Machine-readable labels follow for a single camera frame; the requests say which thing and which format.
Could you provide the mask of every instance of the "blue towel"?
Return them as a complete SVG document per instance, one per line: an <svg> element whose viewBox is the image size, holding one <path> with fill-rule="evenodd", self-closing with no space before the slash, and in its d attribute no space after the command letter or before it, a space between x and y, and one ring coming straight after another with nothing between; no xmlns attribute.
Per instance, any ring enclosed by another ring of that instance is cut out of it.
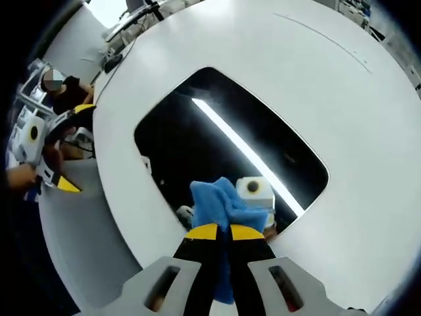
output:
<svg viewBox="0 0 421 316"><path fill-rule="evenodd" d="M228 238L230 224L241 224L259 232L263 231L268 210L248 207L227 178L219 178L214 183L193 181L190 184L190 190L195 202L193 227L216 223L225 233L225 240ZM230 266L225 251L221 258L219 271L214 298L222 303L233 304Z"/></svg>

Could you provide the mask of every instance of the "black shirt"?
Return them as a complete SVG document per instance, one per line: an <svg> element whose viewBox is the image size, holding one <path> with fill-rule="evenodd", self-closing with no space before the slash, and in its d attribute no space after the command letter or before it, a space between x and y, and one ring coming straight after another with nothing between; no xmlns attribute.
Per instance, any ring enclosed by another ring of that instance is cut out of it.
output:
<svg viewBox="0 0 421 316"><path fill-rule="evenodd" d="M57 115L83 104L87 97L87 92L80 87L79 78L69 76L63 84L66 85L66 91L53 98L53 110Z"/></svg>

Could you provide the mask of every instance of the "black cable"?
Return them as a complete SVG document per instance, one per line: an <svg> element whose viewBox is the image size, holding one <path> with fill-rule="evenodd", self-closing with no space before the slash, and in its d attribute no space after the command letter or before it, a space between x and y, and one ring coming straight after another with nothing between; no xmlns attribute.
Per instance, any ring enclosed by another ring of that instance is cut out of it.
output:
<svg viewBox="0 0 421 316"><path fill-rule="evenodd" d="M93 150L92 150L92 149L83 148L82 146L79 146L79 145L78 145L78 144L76 144L76 143L68 142L68 141L66 141L66 140L61 140L61 142L62 142L62 143L65 143L65 144L68 144L68 145L71 145L71 146L73 146L73 147L79 148L79 149L81 149L81 150L87 151L88 153L93 153Z"/></svg>
<svg viewBox="0 0 421 316"><path fill-rule="evenodd" d="M142 23L140 24L139 23L139 21L137 21L136 22L136 24L137 25L140 25L141 27L142 27L142 33L144 33L145 31L146 31L146 28L145 28L145 21L146 21L146 17L148 16L148 14L145 14L142 18L143 18L143 21L142 21Z"/></svg>
<svg viewBox="0 0 421 316"><path fill-rule="evenodd" d="M114 72L110 75L110 78L107 80L107 82L105 83L105 85L103 86L103 88L101 89L101 91L99 92L99 95L97 97L97 101L95 102L95 105L98 104L98 101L99 101L100 97L102 96L105 88L108 86L108 84L110 83L112 77L115 75L115 73L117 72L117 70L120 68L121 64L124 62L124 59L126 59L126 57L129 55L129 53L132 51L133 46L136 44L136 41L137 41L138 38L139 38L139 36L132 43L129 43L129 45L132 44L132 46L129 48L127 54L123 55L123 59L116 66Z"/></svg>

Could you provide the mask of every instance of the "desk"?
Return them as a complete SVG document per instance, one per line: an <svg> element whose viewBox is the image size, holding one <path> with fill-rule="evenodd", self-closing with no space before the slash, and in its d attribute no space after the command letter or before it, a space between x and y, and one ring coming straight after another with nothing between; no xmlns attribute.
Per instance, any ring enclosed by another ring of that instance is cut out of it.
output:
<svg viewBox="0 0 421 316"><path fill-rule="evenodd" d="M328 168L324 193L271 243L275 254L322 281L333 302L371 312L421 246L421 101L379 43L314 1L207 0L138 37L93 121L105 195L135 258L145 267L172 255L184 230L134 130L205 66L268 104Z"/></svg>

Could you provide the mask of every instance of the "white cylindrical object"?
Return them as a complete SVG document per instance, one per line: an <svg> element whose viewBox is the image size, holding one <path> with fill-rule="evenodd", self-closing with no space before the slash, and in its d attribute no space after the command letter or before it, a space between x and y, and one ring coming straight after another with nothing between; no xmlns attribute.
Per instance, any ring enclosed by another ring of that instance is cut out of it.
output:
<svg viewBox="0 0 421 316"><path fill-rule="evenodd" d="M235 184L238 195L251 207L265 207L274 213L275 195L263 176L246 176Z"/></svg>

